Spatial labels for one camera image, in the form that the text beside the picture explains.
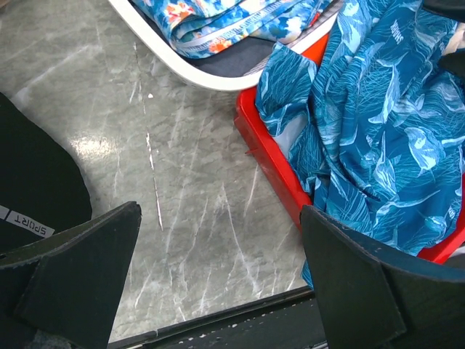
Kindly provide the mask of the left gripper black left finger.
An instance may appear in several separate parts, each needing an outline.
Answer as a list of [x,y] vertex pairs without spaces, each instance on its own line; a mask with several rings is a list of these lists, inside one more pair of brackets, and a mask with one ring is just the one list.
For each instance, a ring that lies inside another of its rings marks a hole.
[[129,201],[92,221],[1,255],[1,347],[37,331],[106,348],[142,210]]

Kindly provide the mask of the blue shark print shorts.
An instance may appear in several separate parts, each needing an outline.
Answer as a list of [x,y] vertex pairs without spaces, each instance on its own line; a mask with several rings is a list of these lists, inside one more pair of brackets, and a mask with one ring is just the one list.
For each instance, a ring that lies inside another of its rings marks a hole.
[[464,83],[455,20],[421,1],[346,1],[321,63],[276,44],[256,108],[315,207],[416,256],[456,229]]

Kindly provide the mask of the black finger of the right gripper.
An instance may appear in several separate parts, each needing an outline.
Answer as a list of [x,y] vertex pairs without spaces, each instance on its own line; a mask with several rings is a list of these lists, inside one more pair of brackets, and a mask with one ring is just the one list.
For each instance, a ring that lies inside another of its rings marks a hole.
[[458,22],[456,32],[450,39],[444,55],[440,58],[440,67],[464,82],[464,1],[426,0],[423,8],[435,15]]

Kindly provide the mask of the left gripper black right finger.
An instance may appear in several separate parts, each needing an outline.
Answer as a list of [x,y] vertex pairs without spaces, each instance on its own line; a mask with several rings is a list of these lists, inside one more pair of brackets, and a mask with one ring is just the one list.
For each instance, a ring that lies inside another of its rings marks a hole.
[[401,252],[314,206],[300,222],[330,348],[464,347],[464,270]]

